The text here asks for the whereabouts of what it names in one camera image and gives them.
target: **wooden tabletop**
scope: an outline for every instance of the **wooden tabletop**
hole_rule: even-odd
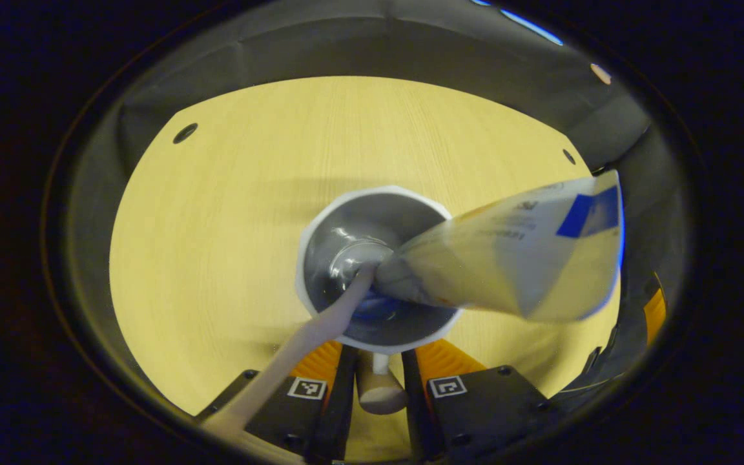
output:
[[[174,115],[130,178],[111,245],[116,318],[151,382],[197,414],[309,318],[294,290],[298,241],[338,195],[400,185],[458,215],[589,175],[560,132],[448,88],[340,76],[231,92]],[[572,324],[468,309],[447,339],[550,397],[607,344],[618,301],[617,284],[605,309]],[[347,460],[408,454],[403,411],[355,404]]]

